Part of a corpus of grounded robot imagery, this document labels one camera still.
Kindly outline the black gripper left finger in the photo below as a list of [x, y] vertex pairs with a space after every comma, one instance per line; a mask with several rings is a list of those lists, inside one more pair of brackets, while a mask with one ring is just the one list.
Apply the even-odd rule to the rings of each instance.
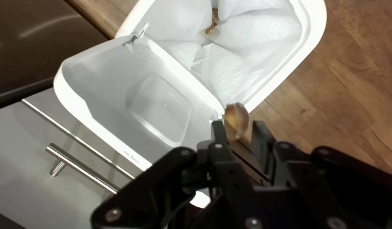
[[256, 194], [228, 146], [224, 124], [192, 150], [174, 147], [101, 203], [92, 229], [246, 229], [260, 220]]

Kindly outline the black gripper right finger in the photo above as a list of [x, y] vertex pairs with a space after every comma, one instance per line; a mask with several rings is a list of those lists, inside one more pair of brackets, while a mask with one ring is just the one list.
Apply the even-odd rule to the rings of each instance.
[[392, 229], [392, 174], [330, 146], [307, 154], [258, 121], [252, 151], [269, 183], [297, 192], [328, 229]]

